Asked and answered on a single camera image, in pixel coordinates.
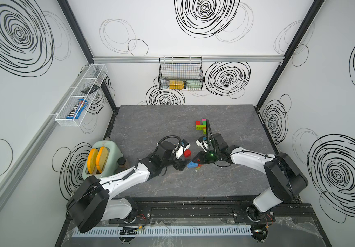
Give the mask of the small red lego brick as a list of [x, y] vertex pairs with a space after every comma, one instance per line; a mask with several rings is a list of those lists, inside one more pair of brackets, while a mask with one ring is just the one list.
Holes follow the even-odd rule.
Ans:
[[183, 153], [184, 157], [185, 158], [188, 158], [192, 155], [191, 151], [189, 149], [185, 150], [184, 153]]

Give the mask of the blue lego brick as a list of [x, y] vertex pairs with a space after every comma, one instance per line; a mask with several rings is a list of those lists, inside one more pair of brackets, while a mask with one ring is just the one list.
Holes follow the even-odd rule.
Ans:
[[200, 165], [198, 163], [194, 163], [194, 162], [190, 162], [187, 167], [188, 168], [197, 168], [199, 167]]

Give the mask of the lime green long lego brick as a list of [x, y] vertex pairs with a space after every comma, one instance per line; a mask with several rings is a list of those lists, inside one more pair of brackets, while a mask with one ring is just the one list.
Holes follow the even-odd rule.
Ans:
[[206, 125], [196, 125], [196, 130], [206, 130]]

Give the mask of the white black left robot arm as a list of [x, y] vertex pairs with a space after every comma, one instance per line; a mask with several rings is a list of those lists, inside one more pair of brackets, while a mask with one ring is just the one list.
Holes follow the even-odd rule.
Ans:
[[80, 233], [88, 232], [106, 220], [133, 221], [137, 216], [135, 202], [128, 198], [116, 199], [116, 196], [159, 176], [169, 166], [173, 166], [175, 170], [184, 170], [189, 160], [183, 160], [182, 157], [190, 144], [174, 135], [173, 139], [178, 140], [178, 144], [174, 145], [168, 141], [170, 138], [171, 136], [162, 138], [154, 152], [138, 160], [135, 166], [127, 170], [99, 179], [89, 176], [84, 180], [66, 206], [67, 216], [76, 224]]

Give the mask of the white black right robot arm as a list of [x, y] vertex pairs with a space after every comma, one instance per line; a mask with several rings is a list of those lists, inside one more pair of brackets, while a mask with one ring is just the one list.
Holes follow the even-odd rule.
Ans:
[[273, 207], [296, 200], [308, 186], [307, 178], [288, 154], [264, 154], [237, 145], [229, 146], [221, 134], [212, 132], [208, 119], [205, 128], [205, 136], [196, 141], [202, 151], [192, 159], [194, 164], [226, 162], [257, 170], [267, 176], [269, 187], [257, 195], [246, 208], [251, 221], [259, 222]]

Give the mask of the yellow toast slice right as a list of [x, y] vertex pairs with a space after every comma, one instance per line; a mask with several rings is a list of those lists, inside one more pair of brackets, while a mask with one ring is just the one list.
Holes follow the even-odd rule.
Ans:
[[106, 147], [101, 147], [97, 158], [96, 158], [96, 168], [97, 168], [97, 173], [101, 174], [104, 170], [105, 164], [108, 159], [108, 149]]

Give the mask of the yellow toast slice left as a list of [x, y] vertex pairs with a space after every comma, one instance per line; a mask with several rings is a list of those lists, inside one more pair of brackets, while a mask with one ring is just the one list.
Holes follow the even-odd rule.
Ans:
[[88, 155], [87, 171], [90, 175], [93, 174], [97, 170], [96, 160], [97, 160], [98, 153], [99, 153], [98, 149], [93, 148], [93, 149], [91, 149], [91, 151]]

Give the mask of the blue candy packet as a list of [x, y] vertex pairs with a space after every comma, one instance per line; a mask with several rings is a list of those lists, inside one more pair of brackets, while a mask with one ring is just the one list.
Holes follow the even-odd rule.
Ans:
[[88, 101], [84, 99], [79, 99], [69, 114], [66, 116], [66, 119], [78, 119], [80, 118], [81, 113], [87, 107]]

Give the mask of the black remote control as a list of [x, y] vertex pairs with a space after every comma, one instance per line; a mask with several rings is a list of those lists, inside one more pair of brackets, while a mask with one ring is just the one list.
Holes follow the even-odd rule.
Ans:
[[97, 86], [96, 84], [89, 86], [85, 88], [84, 90], [81, 90], [81, 93], [84, 95], [91, 95], [92, 93], [95, 93], [100, 87]]

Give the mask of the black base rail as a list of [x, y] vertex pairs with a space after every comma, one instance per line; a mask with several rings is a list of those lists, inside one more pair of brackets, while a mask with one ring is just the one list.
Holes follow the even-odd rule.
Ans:
[[237, 223], [265, 223], [278, 217], [312, 217], [308, 203], [282, 203], [262, 213], [253, 204], [253, 196], [223, 197], [137, 197], [115, 198], [84, 209], [84, 219], [78, 219], [75, 205], [69, 211], [76, 225], [94, 227], [100, 222], [127, 223], [136, 218], [144, 222], [162, 218], [233, 218]]

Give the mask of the aluminium wall rail back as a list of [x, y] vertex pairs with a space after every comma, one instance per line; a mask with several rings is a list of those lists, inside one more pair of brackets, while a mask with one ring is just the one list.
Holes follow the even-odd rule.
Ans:
[[97, 56], [95, 63], [158, 63], [158, 62], [277, 62], [283, 55], [208, 55], [208, 56]]

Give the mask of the aluminium wall rail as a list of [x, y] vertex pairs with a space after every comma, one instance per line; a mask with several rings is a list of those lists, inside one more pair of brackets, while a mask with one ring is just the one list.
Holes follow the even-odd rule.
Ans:
[[158, 62], [277, 62], [283, 55], [208, 55], [208, 56], [97, 56], [95, 63], [158, 63]]
[[73, 84], [69, 87], [68, 91], [58, 102], [56, 107], [52, 112], [47, 116], [46, 121], [43, 123], [41, 128], [36, 132], [34, 137], [31, 139], [29, 144], [20, 154], [16, 155], [16, 152], [11, 147], [10, 143], [5, 139], [2, 139], [11, 150], [11, 158], [9, 160], [9, 166], [7, 169], [3, 170], [3, 173], [0, 175], [2, 180], [0, 181], [0, 212], [5, 206], [6, 202], [16, 189], [18, 183], [22, 180], [23, 176], [37, 157], [39, 151], [46, 143], [47, 139], [51, 135], [54, 128], [57, 126], [55, 117], [62, 111], [64, 104], [67, 102], [68, 97], [73, 89], [78, 85], [82, 75], [88, 71], [89, 65], [82, 67], [78, 77], [73, 81]]

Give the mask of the aluminium wall rail left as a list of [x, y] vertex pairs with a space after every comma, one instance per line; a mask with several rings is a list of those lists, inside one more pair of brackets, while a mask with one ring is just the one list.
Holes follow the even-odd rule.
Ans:
[[9, 160], [9, 166], [7, 169], [3, 170], [3, 173], [0, 175], [2, 180], [0, 181], [0, 212], [5, 206], [6, 202], [16, 189], [18, 183], [22, 180], [23, 176], [37, 157], [39, 151], [46, 143], [47, 139], [51, 135], [54, 128], [57, 126], [55, 117], [62, 111], [64, 104], [67, 102], [68, 97], [73, 89], [78, 85], [82, 75], [88, 71], [89, 65], [82, 67], [78, 77], [73, 81], [73, 84], [69, 87], [68, 91], [58, 102], [56, 107], [52, 112], [47, 116], [46, 121], [43, 123], [41, 128], [36, 132], [34, 137], [31, 139], [29, 144], [20, 154], [16, 155], [16, 152], [11, 147], [10, 143], [5, 139], [2, 139], [11, 150], [11, 158]]

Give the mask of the black corner frame post right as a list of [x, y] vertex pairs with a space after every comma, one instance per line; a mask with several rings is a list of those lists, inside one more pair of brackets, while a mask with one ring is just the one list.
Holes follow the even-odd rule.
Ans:
[[315, 0], [313, 1], [312, 5], [310, 6], [306, 16], [304, 17], [301, 25], [299, 26], [295, 36], [293, 37], [290, 45], [288, 46], [285, 52], [285, 58], [281, 65], [277, 67], [273, 76], [271, 77], [268, 85], [266, 86], [262, 96], [260, 97], [257, 105], [256, 110], [260, 110], [261, 107], [264, 105], [266, 99], [272, 92], [274, 86], [276, 85], [278, 79], [282, 75], [282, 72], [288, 65], [289, 60], [292, 58], [295, 50], [298, 48], [301, 40], [303, 39], [304, 35], [306, 34], [307, 30], [309, 29], [310, 25], [312, 24], [313, 20], [315, 19], [316, 15], [320, 11], [321, 7], [323, 6], [325, 0]]

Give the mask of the black corner frame post left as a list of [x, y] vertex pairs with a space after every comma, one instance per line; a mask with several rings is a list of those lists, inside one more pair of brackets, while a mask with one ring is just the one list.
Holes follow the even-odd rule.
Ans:
[[[85, 37], [80, 29], [80, 26], [74, 16], [74, 13], [68, 3], [68, 1], [66, 0], [57, 0], [86, 60], [88, 63], [93, 63], [94, 62], [94, 56], [89, 48], [89, 45], [87, 43], [87, 41], [85, 40]], [[112, 96], [111, 96], [111, 93], [109, 91], [109, 89], [107, 88], [107, 86], [102, 82], [101, 84], [101, 89], [102, 89], [102, 92], [103, 94], [105, 95], [106, 97], [106, 100], [109, 104], [109, 106], [111, 107], [113, 113], [117, 114], [118, 113], [118, 110], [119, 108], [116, 106]]]

